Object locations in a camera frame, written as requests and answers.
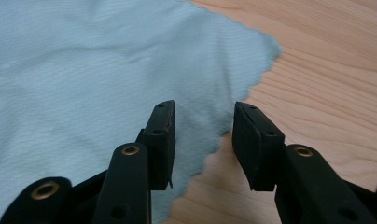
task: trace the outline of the light blue cloth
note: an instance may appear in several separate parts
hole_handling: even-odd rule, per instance
[[[184,1],[0,1],[0,216],[29,184],[107,168],[153,106],[176,103],[168,216],[230,128],[234,102],[280,49],[272,36]]]

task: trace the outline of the wooden surface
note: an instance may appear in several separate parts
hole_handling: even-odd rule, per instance
[[[317,149],[344,179],[377,186],[377,0],[198,0],[272,34],[284,52],[245,101],[286,143]],[[273,193],[249,191],[230,133],[165,223],[280,223]]]

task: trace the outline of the table surface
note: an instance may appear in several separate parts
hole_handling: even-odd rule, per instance
[[[377,0],[197,0],[272,34],[283,53],[245,101],[287,144],[318,150],[337,174],[377,187]],[[174,200],[165,223],[280,223],[272,192],[250,191],[231,133]]]

